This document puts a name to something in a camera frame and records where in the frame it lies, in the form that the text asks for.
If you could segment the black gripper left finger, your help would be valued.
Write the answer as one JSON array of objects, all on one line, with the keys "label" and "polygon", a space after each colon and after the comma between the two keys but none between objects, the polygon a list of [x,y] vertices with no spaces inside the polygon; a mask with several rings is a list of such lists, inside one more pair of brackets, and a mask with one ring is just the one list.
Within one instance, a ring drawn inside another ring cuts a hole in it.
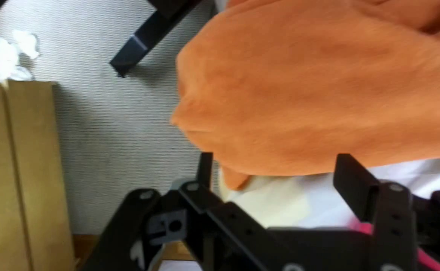
[{"label": "black gripper left finger", "polygon": [[212,156],[201,153],[195,177],[179,193],[189,208],[186,248],[206,271],[268,271],[263,228],[236,204],[211,192]]}]

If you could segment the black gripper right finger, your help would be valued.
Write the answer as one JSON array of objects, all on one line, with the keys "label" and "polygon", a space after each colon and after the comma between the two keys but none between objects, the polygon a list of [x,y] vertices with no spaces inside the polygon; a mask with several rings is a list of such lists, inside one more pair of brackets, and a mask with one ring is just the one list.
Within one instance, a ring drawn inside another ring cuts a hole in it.
[{"label": "black gripper right finger", "polygon": [[336,159],[333,184],[358,222],[369,223],[369,271],[417,271],[411,193],[378,181],[352,156]]}]

